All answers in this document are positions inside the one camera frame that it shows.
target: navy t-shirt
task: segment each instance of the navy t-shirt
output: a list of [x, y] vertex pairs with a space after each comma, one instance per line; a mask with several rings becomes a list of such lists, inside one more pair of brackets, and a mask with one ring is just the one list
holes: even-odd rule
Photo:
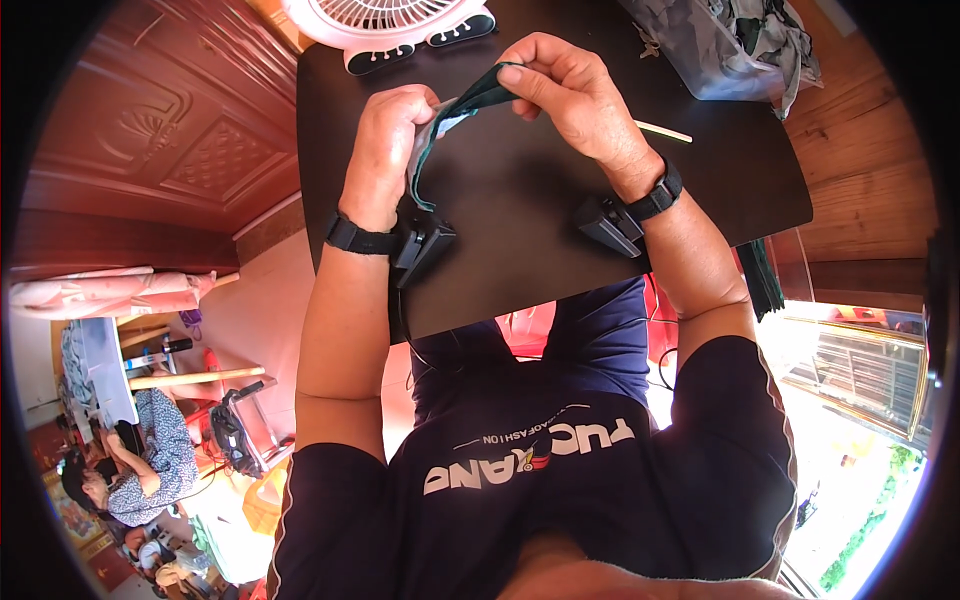
[[494, 598], [544, 529], [648, 577], [775, 578], [796, 463], [756, 344], [694, 352], [672, 417], [658, 431], [625, 396], [505, 386], [418, 427], [386, 467], [342, 444], [302, 448], [274, 597]]

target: desk fan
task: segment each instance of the desk fan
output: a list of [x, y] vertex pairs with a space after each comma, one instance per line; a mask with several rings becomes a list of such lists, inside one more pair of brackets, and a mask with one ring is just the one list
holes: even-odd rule
[[351, 75], [405, 59], [416, 45], [446, 46], [485, 36], [496, 20], [485, 0], [283, 0], [307, 36], [341, 48]]

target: red door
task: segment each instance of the red door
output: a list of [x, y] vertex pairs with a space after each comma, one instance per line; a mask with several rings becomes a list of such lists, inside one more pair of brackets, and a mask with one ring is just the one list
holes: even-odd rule
[[125, 0], [47, 121], [25, 208], [234, 233], [300, 188], [296, 55], [243, 0]]

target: navy shorts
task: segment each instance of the navy shorts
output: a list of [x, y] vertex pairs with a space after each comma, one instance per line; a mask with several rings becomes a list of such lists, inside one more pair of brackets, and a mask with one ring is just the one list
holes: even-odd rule
[[643, 277], [557, 301], [542, 360], [518, 362], [493, 319], [411, 343], [416, 425], [464, 390], [539, 382], [612, 392], [646, 405], [647, 323]]

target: fan grille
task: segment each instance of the fan grille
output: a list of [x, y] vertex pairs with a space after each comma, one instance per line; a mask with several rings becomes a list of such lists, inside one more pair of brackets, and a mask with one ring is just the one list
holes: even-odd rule
[[391, 30], [419, 25], [458, 0], [316, 0], [318, 8], [341, 25], [361, 30]]

